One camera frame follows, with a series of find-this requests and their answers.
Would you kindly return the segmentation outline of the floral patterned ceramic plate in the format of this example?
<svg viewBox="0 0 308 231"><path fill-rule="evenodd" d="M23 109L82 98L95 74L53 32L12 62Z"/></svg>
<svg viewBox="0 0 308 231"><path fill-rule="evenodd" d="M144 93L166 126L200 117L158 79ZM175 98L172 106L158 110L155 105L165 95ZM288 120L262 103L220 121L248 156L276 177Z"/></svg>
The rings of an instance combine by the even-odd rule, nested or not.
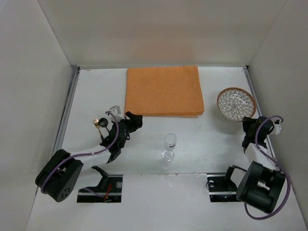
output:
<svg viewBox="0 0 308 231"><path fill-rule="evenodd" d="M217 106L226 118L237 122L242 122L244 117L252 118L257 109L253 96L236 87L221 91L217 97Z"/></svg>

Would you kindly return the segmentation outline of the orange cloth napkin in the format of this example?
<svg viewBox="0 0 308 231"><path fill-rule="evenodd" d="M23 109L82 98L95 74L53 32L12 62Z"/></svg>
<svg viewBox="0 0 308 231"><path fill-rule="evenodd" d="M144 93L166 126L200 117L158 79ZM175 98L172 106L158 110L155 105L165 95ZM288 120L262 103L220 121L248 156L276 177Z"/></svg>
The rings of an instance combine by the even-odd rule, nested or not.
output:
<svg viewBox="0 0 308 231"><path fill-rule="evenodd" d="M129 68L125 111L144 116L201 115L205 108L197 66Z"/></svg>

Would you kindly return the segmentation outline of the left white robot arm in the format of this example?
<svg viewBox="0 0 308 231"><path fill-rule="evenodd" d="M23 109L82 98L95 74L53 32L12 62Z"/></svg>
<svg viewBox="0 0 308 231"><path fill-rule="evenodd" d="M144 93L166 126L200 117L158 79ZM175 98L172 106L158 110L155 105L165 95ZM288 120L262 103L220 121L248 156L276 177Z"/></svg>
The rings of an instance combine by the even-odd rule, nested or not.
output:
<svg viewBox="0 0 308 231"><path fill-rule="evenodd" d="M49 195L56 202L65 200L77 183L83 169L95 169L102 178L95 189L104 187L108 174L98 167L115 161L121 154L130 134L143 126L143 116L135 115L130 111L125 116L117 114L114 110L105 112L112 122L108 135L101 136L102 142L86 151L68 152L57 150L35 179L35 184L42 194Z"/></svg>

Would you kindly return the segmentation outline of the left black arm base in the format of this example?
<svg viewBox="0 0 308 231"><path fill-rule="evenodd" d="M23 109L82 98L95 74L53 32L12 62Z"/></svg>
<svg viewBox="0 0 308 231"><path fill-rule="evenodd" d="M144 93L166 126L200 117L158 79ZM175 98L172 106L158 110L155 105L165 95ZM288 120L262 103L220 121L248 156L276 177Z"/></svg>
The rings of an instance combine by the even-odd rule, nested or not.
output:
<svg viewBox="0 0 308 231"><path fill-rule="evenodd" d="M92 169L99 172L100 181L79 189L77 203L121 203L123 175L110 175L98 166Z"/></svg>

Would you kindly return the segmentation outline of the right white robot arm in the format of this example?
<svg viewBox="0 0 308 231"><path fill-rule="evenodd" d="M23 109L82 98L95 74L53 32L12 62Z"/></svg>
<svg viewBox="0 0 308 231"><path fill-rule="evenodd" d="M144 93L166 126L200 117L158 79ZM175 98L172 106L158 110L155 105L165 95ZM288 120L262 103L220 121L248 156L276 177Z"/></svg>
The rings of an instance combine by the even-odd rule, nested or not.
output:
<svg viewBox="0 0 308 231"><path fill-rule="evenodd" d="M275 166L266 167L257 162L258 151L267 152L265 139L268 135L277 135L282 131L281 120L271 120L264 116L257 119L244 117L245 133L242 147L244 152L251 150L250 166L240 182L236 199L266 214L270 214L279 199L285 181L285 175L275 170Z"/></svg>

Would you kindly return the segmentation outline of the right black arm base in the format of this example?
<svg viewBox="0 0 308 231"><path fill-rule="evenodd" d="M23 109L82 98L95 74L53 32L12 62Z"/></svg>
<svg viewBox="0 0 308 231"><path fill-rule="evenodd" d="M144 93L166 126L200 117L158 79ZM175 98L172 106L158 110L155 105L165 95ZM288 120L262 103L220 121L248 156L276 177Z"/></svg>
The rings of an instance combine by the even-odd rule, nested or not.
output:
<svg viewBox="0 0 308 231"><path fill-rule="evenodd" d="M239 202L239 200L236 199L237 186L231 180L231 176L235 169L241 170L243 172L247 171L244 168L233 165L228 167L225 173L209 173L206 175L207 182L205 186L209 191L210 202Z"/></svg>

